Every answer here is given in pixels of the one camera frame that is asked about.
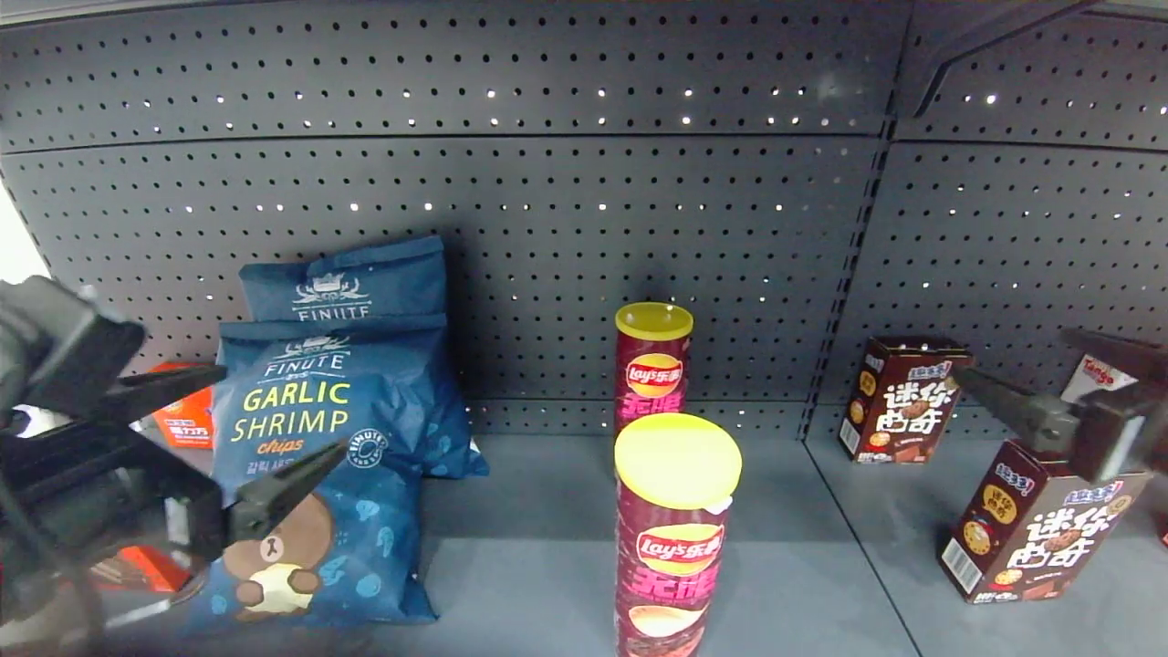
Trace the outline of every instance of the shelf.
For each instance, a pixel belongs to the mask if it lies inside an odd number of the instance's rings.
[[[974,607],[946,579],[937,554],[997,441],[947,440],[922,466],[855,465],[833,440],[807,447],[923,657],[1154,655],[1168,645],[1168,551],[1148,511],[1164,507],[1162,479],[1153,480],[1064,597]]]
[[[522,657],[609,655],[614,484],[607,438],[482,438],[491,477],[429,482],[429,627],[291,632],[252,628],[175,645],[181,608],[125,632],[151,655]],[[804,447],[741,441],[721,586],[703,653],[904,656],[912,646]]]

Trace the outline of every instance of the blue chip bag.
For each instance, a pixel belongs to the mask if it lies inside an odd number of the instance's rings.
[[[446,311],[446,265],[437,235],[366,247],[311,263],[239,270],[257,321],[319,321]]]
[[[236,381],[222,385],[251,385]],[[224,417],[236,414],[237,408],[225,410]],[[327,438],[306,436],[306,449]],[[216,450],[215,478],[234,491],[234,482],[251,478],[241,475],[253,463],[274,468],[284,461],[260,461],[246,445],[227,443]],[[374,468],[342,462],[270,534],[229,546],[193,590],[180,594],[175,602],[189,609],[187,632],[258,621],[329,627],[433,621],[416,574],[420,478],[416,464],[388,452]]]
[[[306,451],[300,434],[322,433],[348,438],[349,462],[359,468],[388,451],[433,477],[486,475],[447,361],[445,327],[442,314],[222,324],[220,360],[231,368],[224,353],[238,354],[237,362],[251,364],[255,385],[216,387],[215,408],[244,412],[215,417],[216,456],[230,443],[294,456]]]
[[[443,385],[444,326],[429,316],[221,327],[229,374],[213,392],[213,476],[229,502],[244,483],[338,440],[348,454],[270,534],[224,551],[187,600],[192,632],[228,629],[227,618],[434,618],[416,574],[423,462],[434,470],[461,459],[465,469],[470,458],[427,452],[434,433],[466,431],[461,400]]]

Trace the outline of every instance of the bear illustration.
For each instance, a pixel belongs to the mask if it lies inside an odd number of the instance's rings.
[[[333,547],[333,516],[317,493],[304,498],[272,533],[239,541],[223,551],[223,566],[235,579],[243,604],[237,621],[307,611],[320,588],[315,568]]]

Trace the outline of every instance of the red canister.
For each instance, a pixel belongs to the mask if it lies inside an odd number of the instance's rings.
[[[616,434],[630,422],[684,408],[694,317],[673,304],[642,302],[617,311]]]
[[[638,419],[617,437],[617,656],[689,657],[705,634],[738,445],[693,415]]]

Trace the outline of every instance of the perforated metal panel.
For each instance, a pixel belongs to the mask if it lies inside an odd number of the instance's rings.
[[[471,409],[479,434],[612,435],[612,402],[563,400],[486,400]],[[693,401],[686,413],[700,415],[734,436],[800,440],[798,402]]]
[[[258,136],[871,133],[868,4],[264,4],[15,27],[9,152]]]
[[[1162,148],[1166,53],[1162,22],[1061,19],[957,64],[897,137]],[[910,43],[905,56],[923,53]]]
[[[612,314],[698,318],[694,399],[804,400],[875,139],[179,143],[8,155],[54,274],[145,321],[137,367],[214,354],[236,277],[440,233],[467,394],[612,394]]]
[[[1163,341],[1168,155],[894,144],[821,401],[843,402],[874,333],[941,333],[1057,390],[1084,326]]]

